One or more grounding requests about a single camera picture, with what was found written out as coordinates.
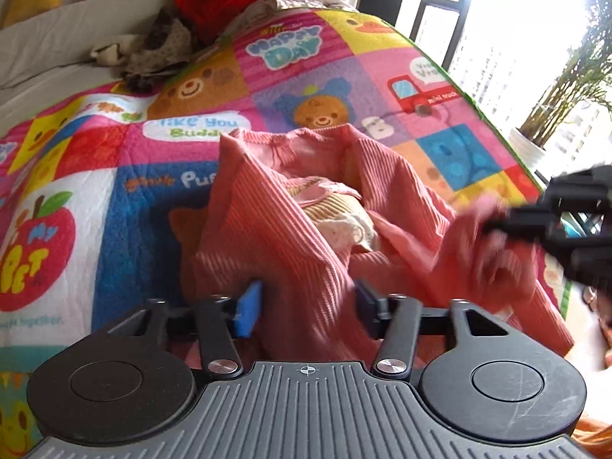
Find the pink ribbed garment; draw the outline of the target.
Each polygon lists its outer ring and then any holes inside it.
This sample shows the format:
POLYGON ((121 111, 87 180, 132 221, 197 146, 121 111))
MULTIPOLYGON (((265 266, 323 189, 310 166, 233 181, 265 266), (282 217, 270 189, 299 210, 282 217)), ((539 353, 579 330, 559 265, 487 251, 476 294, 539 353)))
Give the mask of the pink ribbed garment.
POLYGON ((235 295, 264 282, 248 358, 372 361, 378 345, 357 317, 358 281, 427 307, 463 298, 559 355, 573 347, 536 278, 532 244, 483 231, 508 212, 498 197, 454 210, 406 159, 348 124, 239 129, 219 148, 187 295, 235 295))

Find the potted green plant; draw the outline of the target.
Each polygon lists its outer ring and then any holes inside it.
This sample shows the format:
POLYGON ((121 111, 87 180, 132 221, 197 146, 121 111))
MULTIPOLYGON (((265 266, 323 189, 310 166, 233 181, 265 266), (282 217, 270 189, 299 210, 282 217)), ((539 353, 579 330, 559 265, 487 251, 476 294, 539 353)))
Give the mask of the potted green plant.
POLYGON ((611 0, 587 0, 588 24, 562 72, 538 98, 509 143, 530 170, 547 158, 545 145, 577 107, 611 111, 611 0))

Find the colourful cartoon play mat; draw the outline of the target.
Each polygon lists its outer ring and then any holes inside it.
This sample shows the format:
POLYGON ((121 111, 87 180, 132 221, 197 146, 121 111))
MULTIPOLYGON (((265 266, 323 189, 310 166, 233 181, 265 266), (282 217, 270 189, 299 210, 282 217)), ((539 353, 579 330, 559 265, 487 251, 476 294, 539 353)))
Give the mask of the colourful cartoon play mat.
POLYGON ((454 210, 539 187, 470 99, 389 24, 281 10, 195 56, 159 91, 69 96, 1 141, 1 454, 41 438, 33 371, 149 298, 183 304, 219 142, 348 124, 454 210))

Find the orange blanket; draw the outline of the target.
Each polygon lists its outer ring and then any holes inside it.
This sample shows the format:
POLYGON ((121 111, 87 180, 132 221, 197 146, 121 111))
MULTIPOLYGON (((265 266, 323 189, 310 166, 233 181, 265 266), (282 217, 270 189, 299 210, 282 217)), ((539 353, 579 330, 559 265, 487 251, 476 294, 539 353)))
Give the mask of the orange blanket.
POLYGON ((571 438, 589 454, 612 459, 612 426, 589 417, 579 418, 571 438))

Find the grey dotted plush toy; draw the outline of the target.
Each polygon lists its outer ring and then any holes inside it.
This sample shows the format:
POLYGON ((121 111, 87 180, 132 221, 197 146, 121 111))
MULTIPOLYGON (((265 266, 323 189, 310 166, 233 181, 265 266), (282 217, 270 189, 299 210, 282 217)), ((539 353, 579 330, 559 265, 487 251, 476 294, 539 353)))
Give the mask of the grey dotted plush toy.
POLYGON ((147 34, 123 34, 98 42, 90 57, 100 67, 114 67, 125 87, 134 93, 150 93, 164 79, 187 65, 192 54, 190 30, 162 8, 147 34))

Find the white covered sofa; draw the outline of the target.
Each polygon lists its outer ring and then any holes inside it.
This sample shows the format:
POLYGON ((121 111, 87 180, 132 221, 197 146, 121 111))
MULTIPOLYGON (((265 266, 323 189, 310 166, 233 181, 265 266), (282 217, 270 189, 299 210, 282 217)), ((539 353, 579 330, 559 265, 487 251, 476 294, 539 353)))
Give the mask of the white covered sofa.
POLYGON ((98 42, 144 31, 171 0, 63 0, 46 13, 2 28, 1 132, 42 107, 94 84, 86 70, 98 42))

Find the floral folded cloth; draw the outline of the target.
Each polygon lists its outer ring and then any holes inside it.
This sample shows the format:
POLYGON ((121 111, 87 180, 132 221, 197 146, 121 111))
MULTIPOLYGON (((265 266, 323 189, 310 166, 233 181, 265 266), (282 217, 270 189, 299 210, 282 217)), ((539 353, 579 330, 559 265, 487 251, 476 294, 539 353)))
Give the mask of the floral folded cloth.
POLYGON ((234 34, 252 28, 259 21, 275 15, 281 10, 314 8, 315 10, 347 10, 357 8, 345 0, 257 0, 235 17, 225 28, 225 34, 234 34))

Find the black window frame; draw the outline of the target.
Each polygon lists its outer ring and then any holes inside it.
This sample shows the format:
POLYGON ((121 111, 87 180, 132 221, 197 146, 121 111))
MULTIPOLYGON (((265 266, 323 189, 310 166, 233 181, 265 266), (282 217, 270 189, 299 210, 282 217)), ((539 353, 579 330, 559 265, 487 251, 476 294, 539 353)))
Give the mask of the black window frame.
POLYGON ((468 13, 470 10, 471 0, 420 0, 412 29, 410 32, 410 40, 417 42, 419 31, 421 30, 423 19, 427 10, 440 10, 442 13, 449 13, 454 19, 452 32, 448 38, 448 44, 444 50, 444 56, 440 65, 443 70, 449 70, 456 49, 461 40, 468 13))

